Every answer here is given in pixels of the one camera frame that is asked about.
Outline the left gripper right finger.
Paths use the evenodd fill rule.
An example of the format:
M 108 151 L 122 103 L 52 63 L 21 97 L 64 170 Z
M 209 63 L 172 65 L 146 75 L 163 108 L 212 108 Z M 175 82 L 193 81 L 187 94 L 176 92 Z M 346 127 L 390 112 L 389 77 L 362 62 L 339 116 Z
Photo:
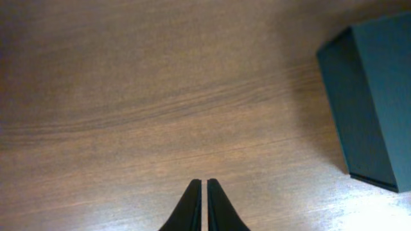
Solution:
M 215 178 L 207 180 L 207 216 L 208 231 L 250 231 Z

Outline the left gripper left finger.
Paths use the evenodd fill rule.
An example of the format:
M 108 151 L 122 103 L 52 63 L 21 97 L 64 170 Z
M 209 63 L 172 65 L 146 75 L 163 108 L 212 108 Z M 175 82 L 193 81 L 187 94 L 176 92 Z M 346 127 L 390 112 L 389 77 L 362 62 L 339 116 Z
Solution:
M 173 212 L 159 231 L 201 231 L 202 181 L 190 181 Z

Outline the dark green box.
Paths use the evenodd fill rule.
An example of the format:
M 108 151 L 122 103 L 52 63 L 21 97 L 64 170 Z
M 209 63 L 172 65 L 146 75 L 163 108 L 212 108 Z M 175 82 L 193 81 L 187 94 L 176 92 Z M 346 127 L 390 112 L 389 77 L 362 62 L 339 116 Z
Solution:
M 410 13 L 348 26 L 318 51 L 348 173 L 410 190 Z

